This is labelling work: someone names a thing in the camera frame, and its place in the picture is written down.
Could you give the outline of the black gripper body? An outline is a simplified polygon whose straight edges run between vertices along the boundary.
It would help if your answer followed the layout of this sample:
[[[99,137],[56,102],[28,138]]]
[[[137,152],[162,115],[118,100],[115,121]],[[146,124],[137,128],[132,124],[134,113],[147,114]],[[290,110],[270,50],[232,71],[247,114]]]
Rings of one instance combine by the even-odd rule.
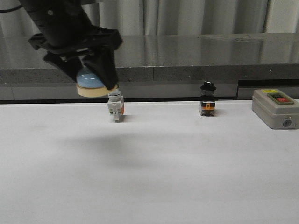
[[[63,55],[69,57],[81,49],[94,49],[99,46],[109,47],[111,50],[117,50],[123,40],[118,30],[107,29],[93,26],[92,30],[84,34],[79,39],[69,38],[67,43],[61,46],[54,46],[43,34],[33,35],[29,41],[31,46],[37,50],[42,48],[54,55]]]

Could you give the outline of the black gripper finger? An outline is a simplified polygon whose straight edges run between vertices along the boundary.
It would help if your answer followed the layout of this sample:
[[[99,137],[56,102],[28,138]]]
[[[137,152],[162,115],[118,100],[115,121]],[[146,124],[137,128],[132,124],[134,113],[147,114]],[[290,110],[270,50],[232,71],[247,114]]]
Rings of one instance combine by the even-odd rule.
[[[73,58],[64,61],[59,55],[47,53],[43,60],[61,70],[74,82],[77,81],[77,74],[82,69],[82,63],[79,58]]]
[[[112,90],[119,81],[113,51],[108,46],[102,46],[92,49],[92,52],[83,58],[84,65],[101,80],[108,90]]]

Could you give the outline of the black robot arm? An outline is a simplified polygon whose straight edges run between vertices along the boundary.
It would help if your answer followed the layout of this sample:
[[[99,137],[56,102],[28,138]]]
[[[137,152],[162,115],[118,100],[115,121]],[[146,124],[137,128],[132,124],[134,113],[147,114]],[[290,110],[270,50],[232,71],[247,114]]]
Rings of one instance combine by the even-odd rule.
[[[117,29],[94,26],[79,0],[21,0],[40,30],[29,43],[47,51],[44,61],[60,69],[73,81],[86,66],[111,90],[119,79],[114,51],[122,44]]]

